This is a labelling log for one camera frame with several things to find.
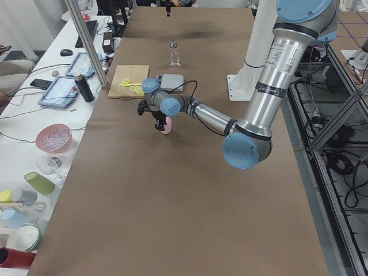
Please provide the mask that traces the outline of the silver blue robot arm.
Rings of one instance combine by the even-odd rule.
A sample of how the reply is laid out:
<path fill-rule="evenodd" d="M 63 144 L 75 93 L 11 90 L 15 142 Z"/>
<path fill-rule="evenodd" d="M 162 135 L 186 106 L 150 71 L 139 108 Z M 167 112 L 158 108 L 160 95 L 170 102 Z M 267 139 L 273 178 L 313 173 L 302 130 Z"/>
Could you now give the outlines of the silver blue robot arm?
<path fill-rule="evenodd" d="M 155 78 L 142 82 L 144 99 L 138 104 L 138 115 L 151 113 L 156 120 L 155 128 L 163 131 L 167 117 L 185 112 L 225 137 L 222 152 L 228 164 L 239 170 L 254 167 L 271 153 L 270 127 L 306 48 L 336 37 L 339 4 L 339 1 L 276 1 L 274 40 L 241 120 L 210 108 L 192 95 L 170 94 L 159 87 Z"/>

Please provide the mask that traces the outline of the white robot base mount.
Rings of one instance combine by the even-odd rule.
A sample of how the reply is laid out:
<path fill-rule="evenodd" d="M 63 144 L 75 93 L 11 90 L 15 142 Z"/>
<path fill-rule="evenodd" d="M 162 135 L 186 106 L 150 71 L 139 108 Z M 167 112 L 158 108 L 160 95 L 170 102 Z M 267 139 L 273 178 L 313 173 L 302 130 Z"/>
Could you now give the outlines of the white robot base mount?
<path fill-rule="evenodd" d="M 244 66 L 236 75 L 228 75 L 228 94 L 231 101 L 249 101 L 274 40 L 273 26 L 277 19 L 276 1 L 249 1 L 256 7 L 250 42 L 244 59 Z"/>

